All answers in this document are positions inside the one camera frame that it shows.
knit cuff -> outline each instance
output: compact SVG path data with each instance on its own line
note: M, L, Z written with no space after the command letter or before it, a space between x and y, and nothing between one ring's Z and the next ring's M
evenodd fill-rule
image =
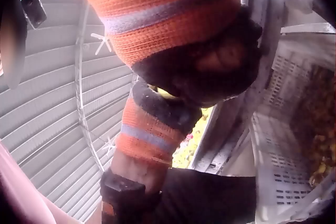
M172 155L183 139L179 130L163 124L128 98L115 140L119 151L148 164L171 166Z

white bin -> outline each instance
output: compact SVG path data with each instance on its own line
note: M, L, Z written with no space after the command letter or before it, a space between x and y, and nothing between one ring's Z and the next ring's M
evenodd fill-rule
M289 127L312 63L318 62L291 53L277 55L264 102L253 114L250 135L257 169L256 224L287 223L316 216L329 204L335 191L335 168L311 189L308 162Z

gray stripe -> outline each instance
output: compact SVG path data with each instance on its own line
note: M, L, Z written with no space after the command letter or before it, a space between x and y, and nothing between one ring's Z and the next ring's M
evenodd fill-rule
M121 125L120 133L125 133L129 136L136 137L137 139L153 144L169 154L173 154L176 150L172 144L167 143L163 138L127 124Z
M204 3L217 0L178 0L159 5L150 9L136 11L127 15L104 18L100 17L108 33L121 34L156 24L163 20L180 14L183 11L197 7Z

hand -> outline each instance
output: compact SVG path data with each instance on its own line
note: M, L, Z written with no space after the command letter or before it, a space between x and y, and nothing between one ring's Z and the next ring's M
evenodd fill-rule
M160 190L172 154L201 116L199 108L165 99L138 81L126 102L112 172L144 184L147 192Z

gloved hand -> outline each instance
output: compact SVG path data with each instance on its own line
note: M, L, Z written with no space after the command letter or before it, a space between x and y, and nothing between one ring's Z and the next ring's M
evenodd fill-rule
M127 99L116 149L148 165L171 166L172 154L201 116L200 108L165 99L140 80Z

